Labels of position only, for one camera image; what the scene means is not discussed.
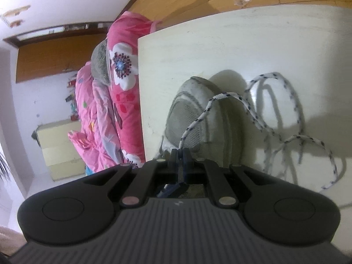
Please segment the brown wooden door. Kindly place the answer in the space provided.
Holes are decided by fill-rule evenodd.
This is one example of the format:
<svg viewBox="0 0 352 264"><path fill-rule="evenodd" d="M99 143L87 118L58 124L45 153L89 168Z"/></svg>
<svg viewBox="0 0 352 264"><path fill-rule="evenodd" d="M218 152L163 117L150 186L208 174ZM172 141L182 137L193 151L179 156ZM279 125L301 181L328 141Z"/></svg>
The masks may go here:
<svg viewBox="0 0 352 264"><path fill-rule="evenodd" d="M90 61L105 33L71 36L28 44L18 49L16 82L79 70Z"/></svg>

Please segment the cream yellow cabinet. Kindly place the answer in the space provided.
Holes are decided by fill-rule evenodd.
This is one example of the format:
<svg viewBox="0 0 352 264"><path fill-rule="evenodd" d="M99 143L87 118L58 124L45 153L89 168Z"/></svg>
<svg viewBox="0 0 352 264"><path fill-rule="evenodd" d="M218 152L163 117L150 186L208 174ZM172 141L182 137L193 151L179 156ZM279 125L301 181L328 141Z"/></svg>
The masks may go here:
<svg viewBox="0 0 352 264"><path fill-rule="evenodd" d="M37 138L53 181L83 175L85 163L69 139L81 123L69 119L38 126Z"/></svg>

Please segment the white mint sneaker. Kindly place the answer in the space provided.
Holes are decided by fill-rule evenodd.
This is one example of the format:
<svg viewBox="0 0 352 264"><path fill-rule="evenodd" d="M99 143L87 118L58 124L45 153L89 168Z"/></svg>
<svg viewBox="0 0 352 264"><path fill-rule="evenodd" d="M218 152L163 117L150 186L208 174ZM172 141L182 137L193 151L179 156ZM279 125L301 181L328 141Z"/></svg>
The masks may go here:
<svg viewBox="0 0 352 264"><path fill-rule="evenodd" d="M216 100L217 85L201 77L191 77L179 88L169 109L157 158L168 159L173 149L189 149L192 157L214 161L227 170L240 164L243 151L242 121L233 98Z"/></svg>

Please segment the grey knitted cloth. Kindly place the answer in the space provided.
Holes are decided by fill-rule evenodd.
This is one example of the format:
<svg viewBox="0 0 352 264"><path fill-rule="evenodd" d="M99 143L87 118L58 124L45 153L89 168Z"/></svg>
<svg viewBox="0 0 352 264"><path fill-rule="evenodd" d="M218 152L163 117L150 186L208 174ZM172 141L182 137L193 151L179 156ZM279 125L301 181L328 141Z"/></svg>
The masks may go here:
<svg viewBox="0 0 352 264"><path fill-rule="evenodd" d="M91 55L91 74L92 77L102 84L110 85L108 69L109 61L107 58L107 40L100 42L93 50Z"/></svg>

